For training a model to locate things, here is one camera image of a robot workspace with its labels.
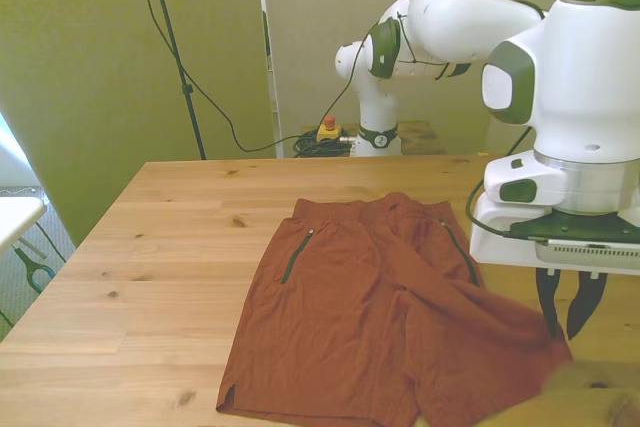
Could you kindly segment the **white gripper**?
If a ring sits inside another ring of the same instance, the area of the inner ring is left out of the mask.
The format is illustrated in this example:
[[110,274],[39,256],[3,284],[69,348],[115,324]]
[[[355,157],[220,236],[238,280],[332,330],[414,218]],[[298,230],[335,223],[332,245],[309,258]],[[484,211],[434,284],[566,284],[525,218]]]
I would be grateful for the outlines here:
[[[509,231],[511,225],[542,217],[550,212],[547,207],[523,206],[494,202],[486,194],[478,198],[474,217],[481,223],[498,231]],[[471,256],[482,264],[512,265],[520,267],[543,267],[537,258],[535,243],[528,240],[505,238],[473,224],[470,240]],[[607,283],[606,273],[580,271],[578,290],[567,314],[566,334],[572,340],[582,330],[597,309]],[[548,332],[555,337],[558,332],[555,293],[559,286],[559,271],[537,268],[536,288],[539,305]]]

